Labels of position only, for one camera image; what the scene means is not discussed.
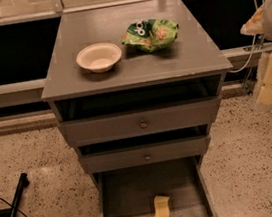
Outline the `yellow sponge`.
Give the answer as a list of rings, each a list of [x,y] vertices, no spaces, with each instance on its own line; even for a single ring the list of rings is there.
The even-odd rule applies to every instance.
[[[169,196],[156,195],[154,199],[154,217],[170,217]]]

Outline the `grey top drawer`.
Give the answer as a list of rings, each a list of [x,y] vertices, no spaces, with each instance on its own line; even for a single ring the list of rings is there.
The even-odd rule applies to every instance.
[[[186,104],[65,121],[59,123],[58,128],[69,146],[81,147],[213,123],[220,102],[219,97],[214,97]]]

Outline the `grey wooden drawer cabinet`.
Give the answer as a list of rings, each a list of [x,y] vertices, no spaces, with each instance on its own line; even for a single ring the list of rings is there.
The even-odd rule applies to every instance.
[[[124,46],[104,74],[82,69],[76,56],[97,42],[119,44],[131,23],[147,18],[179,24],[175,43],[151,54]],[[231,63],[181,0],[150,0],[62,16],[42,97],[58,123],[221,98]],[[89,154],[209,135],[212,123],[72,147]]]

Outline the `green chip bag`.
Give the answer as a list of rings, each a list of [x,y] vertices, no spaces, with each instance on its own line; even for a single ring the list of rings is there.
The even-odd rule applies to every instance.
[[[179,24],[164,19],[144,19],[132,23],[121,38],[122,44],[146,53],[171,46],[178,38]]]

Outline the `grey middle drawer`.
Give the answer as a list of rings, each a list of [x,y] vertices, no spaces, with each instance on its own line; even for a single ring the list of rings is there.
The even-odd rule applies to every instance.
[[[210,139],[210,135],[202,135],[160,144],[117,149],[82,156],[79,161],[88,173],[118,170],[119,168],[140,166],[147,163],[204,155],[209,147]]]

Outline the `grey open bottom drawer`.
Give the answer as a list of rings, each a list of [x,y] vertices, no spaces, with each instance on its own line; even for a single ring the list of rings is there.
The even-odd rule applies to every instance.
[[[169,196],[170,217],[219,217],[196,157],[104,172],[100,217],[154,217],[155,196]]]

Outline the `white paper bowl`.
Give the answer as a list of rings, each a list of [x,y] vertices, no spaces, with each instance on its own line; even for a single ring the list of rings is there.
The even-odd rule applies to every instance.
[[[122,50],[113,43],[95,43],[76,56],[77,65],[94,73],[105,73],[121,59]]]

